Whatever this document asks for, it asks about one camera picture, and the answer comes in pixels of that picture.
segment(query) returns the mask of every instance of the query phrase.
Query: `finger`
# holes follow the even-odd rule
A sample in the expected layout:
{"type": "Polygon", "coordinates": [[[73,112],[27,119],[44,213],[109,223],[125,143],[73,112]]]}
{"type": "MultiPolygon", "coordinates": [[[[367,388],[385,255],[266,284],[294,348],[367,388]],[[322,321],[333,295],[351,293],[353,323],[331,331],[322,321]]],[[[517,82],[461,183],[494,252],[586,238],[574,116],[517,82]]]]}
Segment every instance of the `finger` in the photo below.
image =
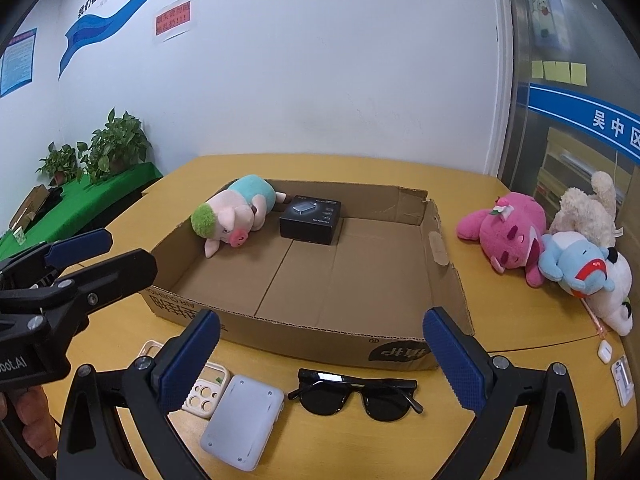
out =
{"type": "Polygon", "coordinates": [[[6,417],[6,399],[4,394],[0,394],[0,420],[4,420],[6,417]]]}
{"type": "Polygon", "coordinates": [[[50,440],[57,438],[53,419],[48,416],[25,426],[22,430],[22,436],[31,449],[37,450],[50,440]]]}
{"type": "Polygon", "coordinates": [[[58,440],[51,439],[43,446],[40,446],[35,452],[38,454],[40,458],[46,458],[47,456],[53,455],[58,450],[58,440]]]}
{"type": "Polygon", "coordinates": [[[49,401],[41,388],[30,388],[18,399],[15,406],[18,417],[25,426],[49,415],[49,401]]]}

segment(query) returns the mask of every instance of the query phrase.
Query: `green table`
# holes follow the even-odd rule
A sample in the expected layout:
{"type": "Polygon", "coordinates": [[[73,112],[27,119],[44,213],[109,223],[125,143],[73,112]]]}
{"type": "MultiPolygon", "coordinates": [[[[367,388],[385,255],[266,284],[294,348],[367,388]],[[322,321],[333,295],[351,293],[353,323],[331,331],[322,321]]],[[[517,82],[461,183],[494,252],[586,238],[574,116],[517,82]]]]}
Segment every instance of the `green table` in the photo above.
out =
{"type": "Polygon", "coordinates": [[[91,185],[88,175],[83,176],[80,182],[65,184],[62,202],[28,229],[23,245],[18,245],[11,231],[0,238],[0,260],[40,242],[57,242],[74,236],[109,206],[161,177],[151,162],[144,162],[98,184],[91,185]]]}

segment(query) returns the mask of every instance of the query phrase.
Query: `sunglasses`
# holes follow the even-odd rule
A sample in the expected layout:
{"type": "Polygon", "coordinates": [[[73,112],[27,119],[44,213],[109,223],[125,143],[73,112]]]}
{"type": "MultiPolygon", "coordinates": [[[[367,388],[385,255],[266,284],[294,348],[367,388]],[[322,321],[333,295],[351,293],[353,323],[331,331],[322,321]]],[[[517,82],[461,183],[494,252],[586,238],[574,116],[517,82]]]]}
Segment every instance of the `sunglasses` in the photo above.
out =
{"type": "Polygon", "coordinates": [[[316,415],[338,413],[354,391],[362,395],[367,415],[380,422],[399,420],[409,408],[416,413],[424,411],[413,397],[418,386],[415,380],[360,379],[306,368],[300,368],[298,379],[300,387],[287,397],[289,400],[300,397],[302,406],[316,415]]]}

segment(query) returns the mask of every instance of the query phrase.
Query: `green leaf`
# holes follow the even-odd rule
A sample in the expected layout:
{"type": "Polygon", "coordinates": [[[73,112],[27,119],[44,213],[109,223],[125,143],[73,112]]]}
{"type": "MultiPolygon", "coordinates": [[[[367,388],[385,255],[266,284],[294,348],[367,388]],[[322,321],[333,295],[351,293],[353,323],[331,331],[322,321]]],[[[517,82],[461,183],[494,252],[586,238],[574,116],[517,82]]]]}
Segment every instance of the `green leaf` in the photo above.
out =
{"type": "Polygon", "coordinates": [[[106,155],[103,155],[102,157],[100,157],[100,160],[98,160],[98,168],[102,171],[109,171],[109,157],[106,155]]]}

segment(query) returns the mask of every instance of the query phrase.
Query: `plush toy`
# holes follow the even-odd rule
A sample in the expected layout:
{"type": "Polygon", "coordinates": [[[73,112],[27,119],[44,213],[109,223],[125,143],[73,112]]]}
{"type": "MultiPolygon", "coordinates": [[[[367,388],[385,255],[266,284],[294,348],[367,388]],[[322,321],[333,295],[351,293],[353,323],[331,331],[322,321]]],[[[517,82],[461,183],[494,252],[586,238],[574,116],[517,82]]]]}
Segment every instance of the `plush toy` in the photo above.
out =
{"type": "Polygon", "coordinates": [[[631,332],[634,320],[628,294],[631,290],[631,268],[626,258],[617,251],[610,251],[606,261],[607,274],[616,284],[613,292],[600,290],[585,298],[591,311],[619,335],[631,332]]]}
{"type": "Polygon", "coordinates": [[[285,199],[286,195],[276,193],[267,181],[248,175],[199,205],[191,215],[191,226],[198,236],[207,239],[205,256],[216,253],[220,240],[232,247],[244,244],[249,231],[260,229],[275,203],[285,199]]]}
{"type": "Polygon", "coordinates": [[[540,286],[544,277],[538,269],[540,237],[546,231],[542,206],[532,197],[511,192],[495,202],[493,209],[481,209],[465,216],[456,229],[458,238],[480,240],[492,267],[524,267],[527,283],[540,286]]]}
{"type": "Polygon", "coordinates": [[[616,244],[616,187],[611,177],[596,171],[591,177],[595,195],[570,187],[560,198],[560,211],[549,227],[550,234],[575,231],[598,247],[616,244]]]}
{"type": "Polygon", "coordinates": [[[609,249],[599,248],[576,232],[546,234],[540,254],[540,272],[577,298],[586,298],[601,288],[612,292],[616,284],[607,273],[609,249]]]}

